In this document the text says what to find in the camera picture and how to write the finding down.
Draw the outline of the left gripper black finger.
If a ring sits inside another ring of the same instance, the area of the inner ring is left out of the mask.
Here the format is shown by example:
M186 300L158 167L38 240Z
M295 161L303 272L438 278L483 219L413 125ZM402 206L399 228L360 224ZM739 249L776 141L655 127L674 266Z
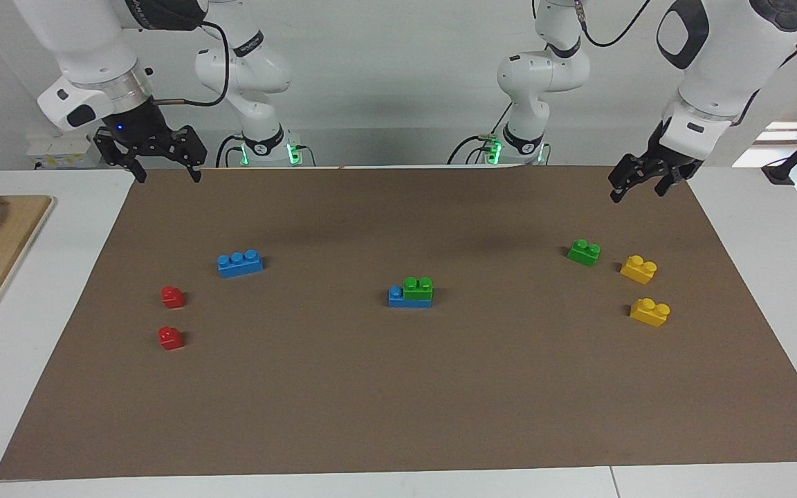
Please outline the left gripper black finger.
M654 191L657 196L666 196L668 190L683 181L683 174L680 168L668 168L667 173L656 183Z
M640 158L633 154L623 155L616 167L608 174L608 182L612 186L611 200L614 203L620 203L630 189L644 182L644 173Z

